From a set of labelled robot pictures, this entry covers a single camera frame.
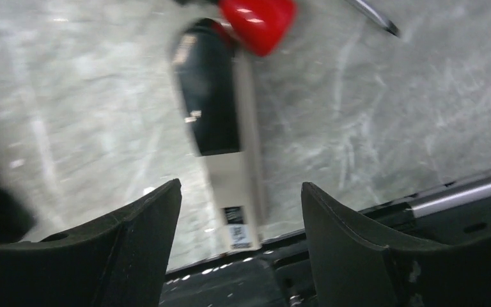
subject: gray table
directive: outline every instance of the gray table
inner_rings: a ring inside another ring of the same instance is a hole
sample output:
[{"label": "gray table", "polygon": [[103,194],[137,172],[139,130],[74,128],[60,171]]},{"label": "gray table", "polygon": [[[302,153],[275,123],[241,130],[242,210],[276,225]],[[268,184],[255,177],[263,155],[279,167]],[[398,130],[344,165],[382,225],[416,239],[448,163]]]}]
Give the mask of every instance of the gray table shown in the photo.
[{"label": "gray table", "polygon": [[[297,2],[277,52],[252,58],[265,237],[302,228],[303,181],[362,209],[491,168],[491,1],[375,1],[400,39],[343,0]],[[0,185],[37,218],[27,239],[178,177],[169,268],[224,251],[168,63],[175,33],[203,16],[216,10],[0,0]]]}]

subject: barcode label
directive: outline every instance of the barcode label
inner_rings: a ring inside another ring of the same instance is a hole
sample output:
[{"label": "barcode label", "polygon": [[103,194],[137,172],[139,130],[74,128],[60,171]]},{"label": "barcode label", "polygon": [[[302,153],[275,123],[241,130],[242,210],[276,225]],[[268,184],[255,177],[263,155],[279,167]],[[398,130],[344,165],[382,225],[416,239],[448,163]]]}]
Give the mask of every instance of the barcode label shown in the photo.
[{"label": "barcode label", "polygon": [[228,225],[231,239],[231,247],[233,249],[238,248],[250,248],[251,237],[249,236],[249,229],[244,224],[230,224]]},{"label": "barcode label", "polygon": [[250,248],[253,243],[251,242],[249,227],[244,221],[242,207],[224,208],[223,212],[230,234],[231,248]]}]

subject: black label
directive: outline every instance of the black label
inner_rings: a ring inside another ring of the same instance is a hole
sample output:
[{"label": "black label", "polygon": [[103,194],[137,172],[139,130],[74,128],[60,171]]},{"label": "black label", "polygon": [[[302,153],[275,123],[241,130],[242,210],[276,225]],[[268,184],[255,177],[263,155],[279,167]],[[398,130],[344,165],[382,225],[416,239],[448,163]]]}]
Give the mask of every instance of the black label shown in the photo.
[{"label": "black label", "polygon": [[223,208],[223,212],[225,213],[227,224],[245,224],[242,207]]}]

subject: gray surface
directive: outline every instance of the gray surface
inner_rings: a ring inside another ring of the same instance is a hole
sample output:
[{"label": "gray surface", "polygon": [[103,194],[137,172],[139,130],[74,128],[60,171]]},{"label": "gray surface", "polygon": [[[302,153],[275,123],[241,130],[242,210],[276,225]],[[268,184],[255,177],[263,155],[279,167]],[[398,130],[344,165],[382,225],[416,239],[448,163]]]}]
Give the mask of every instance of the gray surface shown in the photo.
[{"label": "gray surface", "polygon": [[[361,209],[491,168],[491,1],[372,1],[397,39],[346,2],[300,0],[255,59],[270,224],[302,227],[300,183]],[[222,252],[168,45],[215,10],[170,0],[0,0],[0,185],[40,239],[178,177],[169,267]]]}]

